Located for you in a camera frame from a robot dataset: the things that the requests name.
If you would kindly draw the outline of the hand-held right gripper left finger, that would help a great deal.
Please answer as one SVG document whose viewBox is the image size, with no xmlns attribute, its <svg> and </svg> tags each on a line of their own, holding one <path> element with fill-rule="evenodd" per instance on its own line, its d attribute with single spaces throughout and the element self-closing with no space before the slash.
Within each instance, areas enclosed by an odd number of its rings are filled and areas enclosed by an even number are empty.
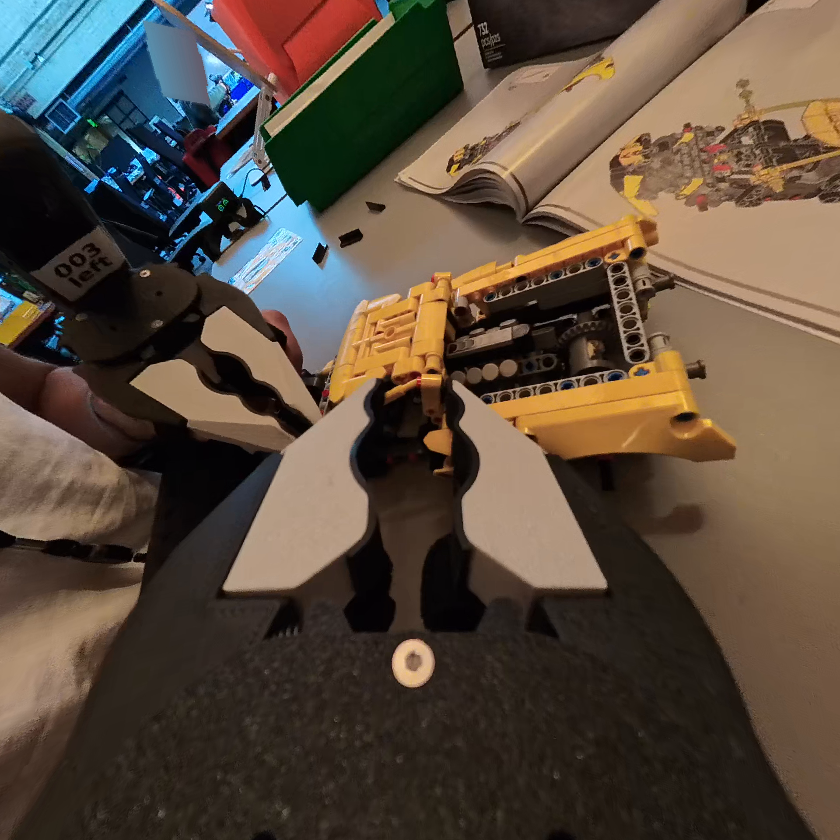
<svg viewBox="0 0 840 840">
<path fill-rule="evenodd" d="M 363 466 L 386 383 L 365 381 L 290 444 L 238 550 L 224 594 L 297 606 L 390 601 L 393 564 Z"/>
</svg>

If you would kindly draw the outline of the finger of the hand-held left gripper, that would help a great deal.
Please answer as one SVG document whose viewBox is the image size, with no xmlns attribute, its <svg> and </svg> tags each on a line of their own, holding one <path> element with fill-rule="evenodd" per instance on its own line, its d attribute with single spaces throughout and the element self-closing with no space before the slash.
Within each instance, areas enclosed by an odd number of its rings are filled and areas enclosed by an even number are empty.
<svg viewBox="0 0 840 840">
<path fill-rule="evenodd" d="M 308 430 L 321 419 L 319 405 L 280 342 L 228 308 L 206 318 L 201 344 L 215 370 L 216 391 L 238 397 L 249 411 L 285 430 Z"/>
<path fill-rule="evenodd" d="M 285 356 L 253 359 L 214 356 L 233 377 L 204 381 L 187 360 L 147 367 L 134 389 L 185 420 L 200 438 L 248 451 L 279 453 L 310 428 L 310 394 Z"/>
</svg>

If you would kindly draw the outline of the yellow toy brick car model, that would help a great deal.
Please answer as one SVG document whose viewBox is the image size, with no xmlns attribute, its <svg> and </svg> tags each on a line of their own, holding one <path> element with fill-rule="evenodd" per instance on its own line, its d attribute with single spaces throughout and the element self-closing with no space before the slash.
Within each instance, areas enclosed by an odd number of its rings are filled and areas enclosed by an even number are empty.
<svg viewBox="0 0 840 840">
<path fill-rule="evenodd" d="M 404 296 L 363 300 L 319 373 L 320 407 L 363 383 L 385 403 L 422 408 L 422 446 L 453 472 L 445 387 L 459 383 L 542 450 L 564 459 L 621 454 L 694 462 L 732 459 L 733 439 L 700 414 L 686 363 L 648 305 L 675 283 L 652 273 L 654 221 L 626 215 L 556 245 L 453 276 L 437 272 Z"/>
</svg>

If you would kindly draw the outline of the instruction booklet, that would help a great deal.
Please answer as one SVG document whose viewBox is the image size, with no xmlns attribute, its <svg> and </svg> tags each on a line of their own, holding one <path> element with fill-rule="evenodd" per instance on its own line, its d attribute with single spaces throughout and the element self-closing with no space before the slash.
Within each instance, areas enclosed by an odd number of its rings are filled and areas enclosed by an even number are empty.
<svg viewBox="0 0 840 840">
<path fill-rule="evenodd" d="M 634 215 L 654 268 L 837 343 L 839 2 L 746 6 L 523 65 L 396 181 L 567 235 Z"/>
</svg>

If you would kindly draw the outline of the person's left forearm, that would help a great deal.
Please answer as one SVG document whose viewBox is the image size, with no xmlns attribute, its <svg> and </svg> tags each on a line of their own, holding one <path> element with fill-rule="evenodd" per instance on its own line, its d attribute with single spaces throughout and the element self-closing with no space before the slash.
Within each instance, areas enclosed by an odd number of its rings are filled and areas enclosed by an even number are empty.
<svg viewBox="0 0 840 840">
<path fill-rule="evenodd" d="M 29 359 L 6 346 L 1 348 L 1 393 L 114 460 L 135 454 L 155 437 L 152 423 L 94 395 L 74 367 Z"/>
</svg>

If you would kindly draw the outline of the grey desk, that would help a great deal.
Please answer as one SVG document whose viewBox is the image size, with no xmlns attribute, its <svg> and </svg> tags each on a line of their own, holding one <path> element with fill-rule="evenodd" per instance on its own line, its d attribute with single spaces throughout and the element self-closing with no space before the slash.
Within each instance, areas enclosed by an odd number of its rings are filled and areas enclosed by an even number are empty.
<svg viewBox="0 0 840 840">
<path fill-rule="evenodd" d="M 446 6 L 464 91 L 321 215 L 296 206 L 274 173 L 254 186 L 268 221 L 213 269 L 226 279 L 276 228 L 301 244 L 257 287 L 290 321 L 310 371 L 328 363 L 355 306 L 435 271 L 471 270 L 551 244 L 503 208 L 439 202 L 397 173 L 482 99 L 503 72 L 481 65 L 466 2 Z M 370 213 L 365 201 L 386 205 Z M 363 239 L 341 248 L 339 236 Z M 329 246 L 321 266 L 318 243 Z M 820 838 L 838 838 L 838 346 L 678 287 L 657 296 L 654 330 L 687 361 L 701 411 L 737 442 L 734 460 L 626 456 L 606 494 L 679 578 L 722 646 L 774 768 Z"/>
</svg>

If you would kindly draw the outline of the person's left hand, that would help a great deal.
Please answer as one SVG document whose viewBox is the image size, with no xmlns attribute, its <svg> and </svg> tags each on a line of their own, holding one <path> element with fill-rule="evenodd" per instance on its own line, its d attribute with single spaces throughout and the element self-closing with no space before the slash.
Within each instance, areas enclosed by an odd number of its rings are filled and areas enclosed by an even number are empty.
<svg viewBox="0 0 840 840">
<path fill-rule="evenodd" d="M 283 333 L 285 336 L 281 343 L 283 344 L 286 355 L 295 371 L 302 376 L 303 352 L 286 315 L 276 309 L 263 309 L 260 312 L 263 319 L 275 332 Z"/>
</svg>

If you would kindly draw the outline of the yellow sticker sheet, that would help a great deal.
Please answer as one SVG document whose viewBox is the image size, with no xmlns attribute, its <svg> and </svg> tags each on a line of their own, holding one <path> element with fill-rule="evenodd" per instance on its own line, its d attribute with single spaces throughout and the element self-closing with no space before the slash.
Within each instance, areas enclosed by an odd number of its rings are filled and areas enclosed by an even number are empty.
<svg viewBox="0 0 840 840">
<path fill-rule="evenodd" d="M 301 236 L 279 228 L 257 255 L 235 272 L 228 285 L 251 294 L 302 242 Z"/>
</svg>

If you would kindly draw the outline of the black office chair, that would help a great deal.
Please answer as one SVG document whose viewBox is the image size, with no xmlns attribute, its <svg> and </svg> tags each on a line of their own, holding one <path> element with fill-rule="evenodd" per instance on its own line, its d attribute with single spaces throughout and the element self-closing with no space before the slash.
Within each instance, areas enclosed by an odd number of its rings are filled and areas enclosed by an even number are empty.
<svg viewBox="0 0 840 840">
<path fill-rule="evenodd" d="M 232 217 L 220 222 L 208 217 L 199 220 L 191 231 L 178 238 L 166 260 L 185 270 L 193 270 L 196 260 L 202 265 L 216 264 L 230 246 L 265 220 L 266 213 L 261 207 L 239 198 L 238 210 Z"/>
</svg>

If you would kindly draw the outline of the yellow box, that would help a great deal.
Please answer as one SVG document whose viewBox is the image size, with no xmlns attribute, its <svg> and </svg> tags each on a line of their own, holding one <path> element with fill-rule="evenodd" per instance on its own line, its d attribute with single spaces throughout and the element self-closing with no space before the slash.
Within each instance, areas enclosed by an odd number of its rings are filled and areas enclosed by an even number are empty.
<svg viewBox="0 0 840 840">
<path fill-rule="evenodd" d="M 41 315 L 41 307 L 30 301 L 12 306 L 1 318 L 1 344 L 14 346 L 35 327 Z"/>
</svg>

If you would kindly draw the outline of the small black device green lights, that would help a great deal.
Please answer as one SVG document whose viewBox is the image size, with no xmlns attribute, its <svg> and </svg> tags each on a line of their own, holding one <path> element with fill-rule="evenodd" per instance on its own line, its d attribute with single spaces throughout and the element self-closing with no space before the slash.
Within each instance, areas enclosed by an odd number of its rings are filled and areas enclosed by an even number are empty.
<svg viewBox="0 0 840 840">
<path fill-rule="evenodd" d="M 201 212 L 214 222 L 232 217 L 239 207 L 239 197 L 221 181 L 205 191 L 200 199 L 198 206 Z"/>
</svg>

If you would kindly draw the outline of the red office chair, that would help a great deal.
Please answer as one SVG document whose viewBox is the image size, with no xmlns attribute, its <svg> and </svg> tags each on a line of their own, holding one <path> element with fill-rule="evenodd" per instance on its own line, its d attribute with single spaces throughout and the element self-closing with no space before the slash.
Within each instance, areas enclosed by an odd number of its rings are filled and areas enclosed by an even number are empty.
<svg viewBox="0 0 840 840">
<path fill-rule="evenodd" d="M 192 130 L 183 138 L 183 147 L 182 162 L 194 183 L 204 191 L 214 186 L 232 154 L 217 136 L 216 127 Z"/>
</svg>

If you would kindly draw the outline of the green plastic bin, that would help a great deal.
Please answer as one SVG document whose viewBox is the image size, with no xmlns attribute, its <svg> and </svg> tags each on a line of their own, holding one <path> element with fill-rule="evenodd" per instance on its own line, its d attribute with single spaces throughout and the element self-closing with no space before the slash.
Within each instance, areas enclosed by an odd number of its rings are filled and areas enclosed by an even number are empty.
<svg viewBox="0 0 840 840">
<path fill-rule="evenodd" d="M 389 32 L 266 143 L 297 206 L 327 209 L 463 90 L 446 3 L 389 13 Z"/>
</svg>

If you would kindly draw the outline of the orange plastic bin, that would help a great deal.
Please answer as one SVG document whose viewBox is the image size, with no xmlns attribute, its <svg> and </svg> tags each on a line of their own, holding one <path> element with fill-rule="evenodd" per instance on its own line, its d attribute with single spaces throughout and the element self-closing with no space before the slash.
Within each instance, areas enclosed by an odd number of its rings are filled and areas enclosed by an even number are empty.
<svg viewBox="0 0 840 840">
<path fill-rule="evenodd" d="M 375 1 L 214 1 L 213 21 L 285 102 L 369 24 Z"/>
</svg>

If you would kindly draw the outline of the black toy set box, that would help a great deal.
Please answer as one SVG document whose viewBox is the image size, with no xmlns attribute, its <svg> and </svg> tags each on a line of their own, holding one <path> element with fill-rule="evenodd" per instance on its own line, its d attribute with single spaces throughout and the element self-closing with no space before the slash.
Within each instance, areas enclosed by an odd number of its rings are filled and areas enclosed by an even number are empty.
<svg viewBox="0 0 840 840">
<path fill-rule="evenodd" d="M 468 1 L 487 69 L 612 40 L 654 5 L 656 1 Z"/>
</svg>

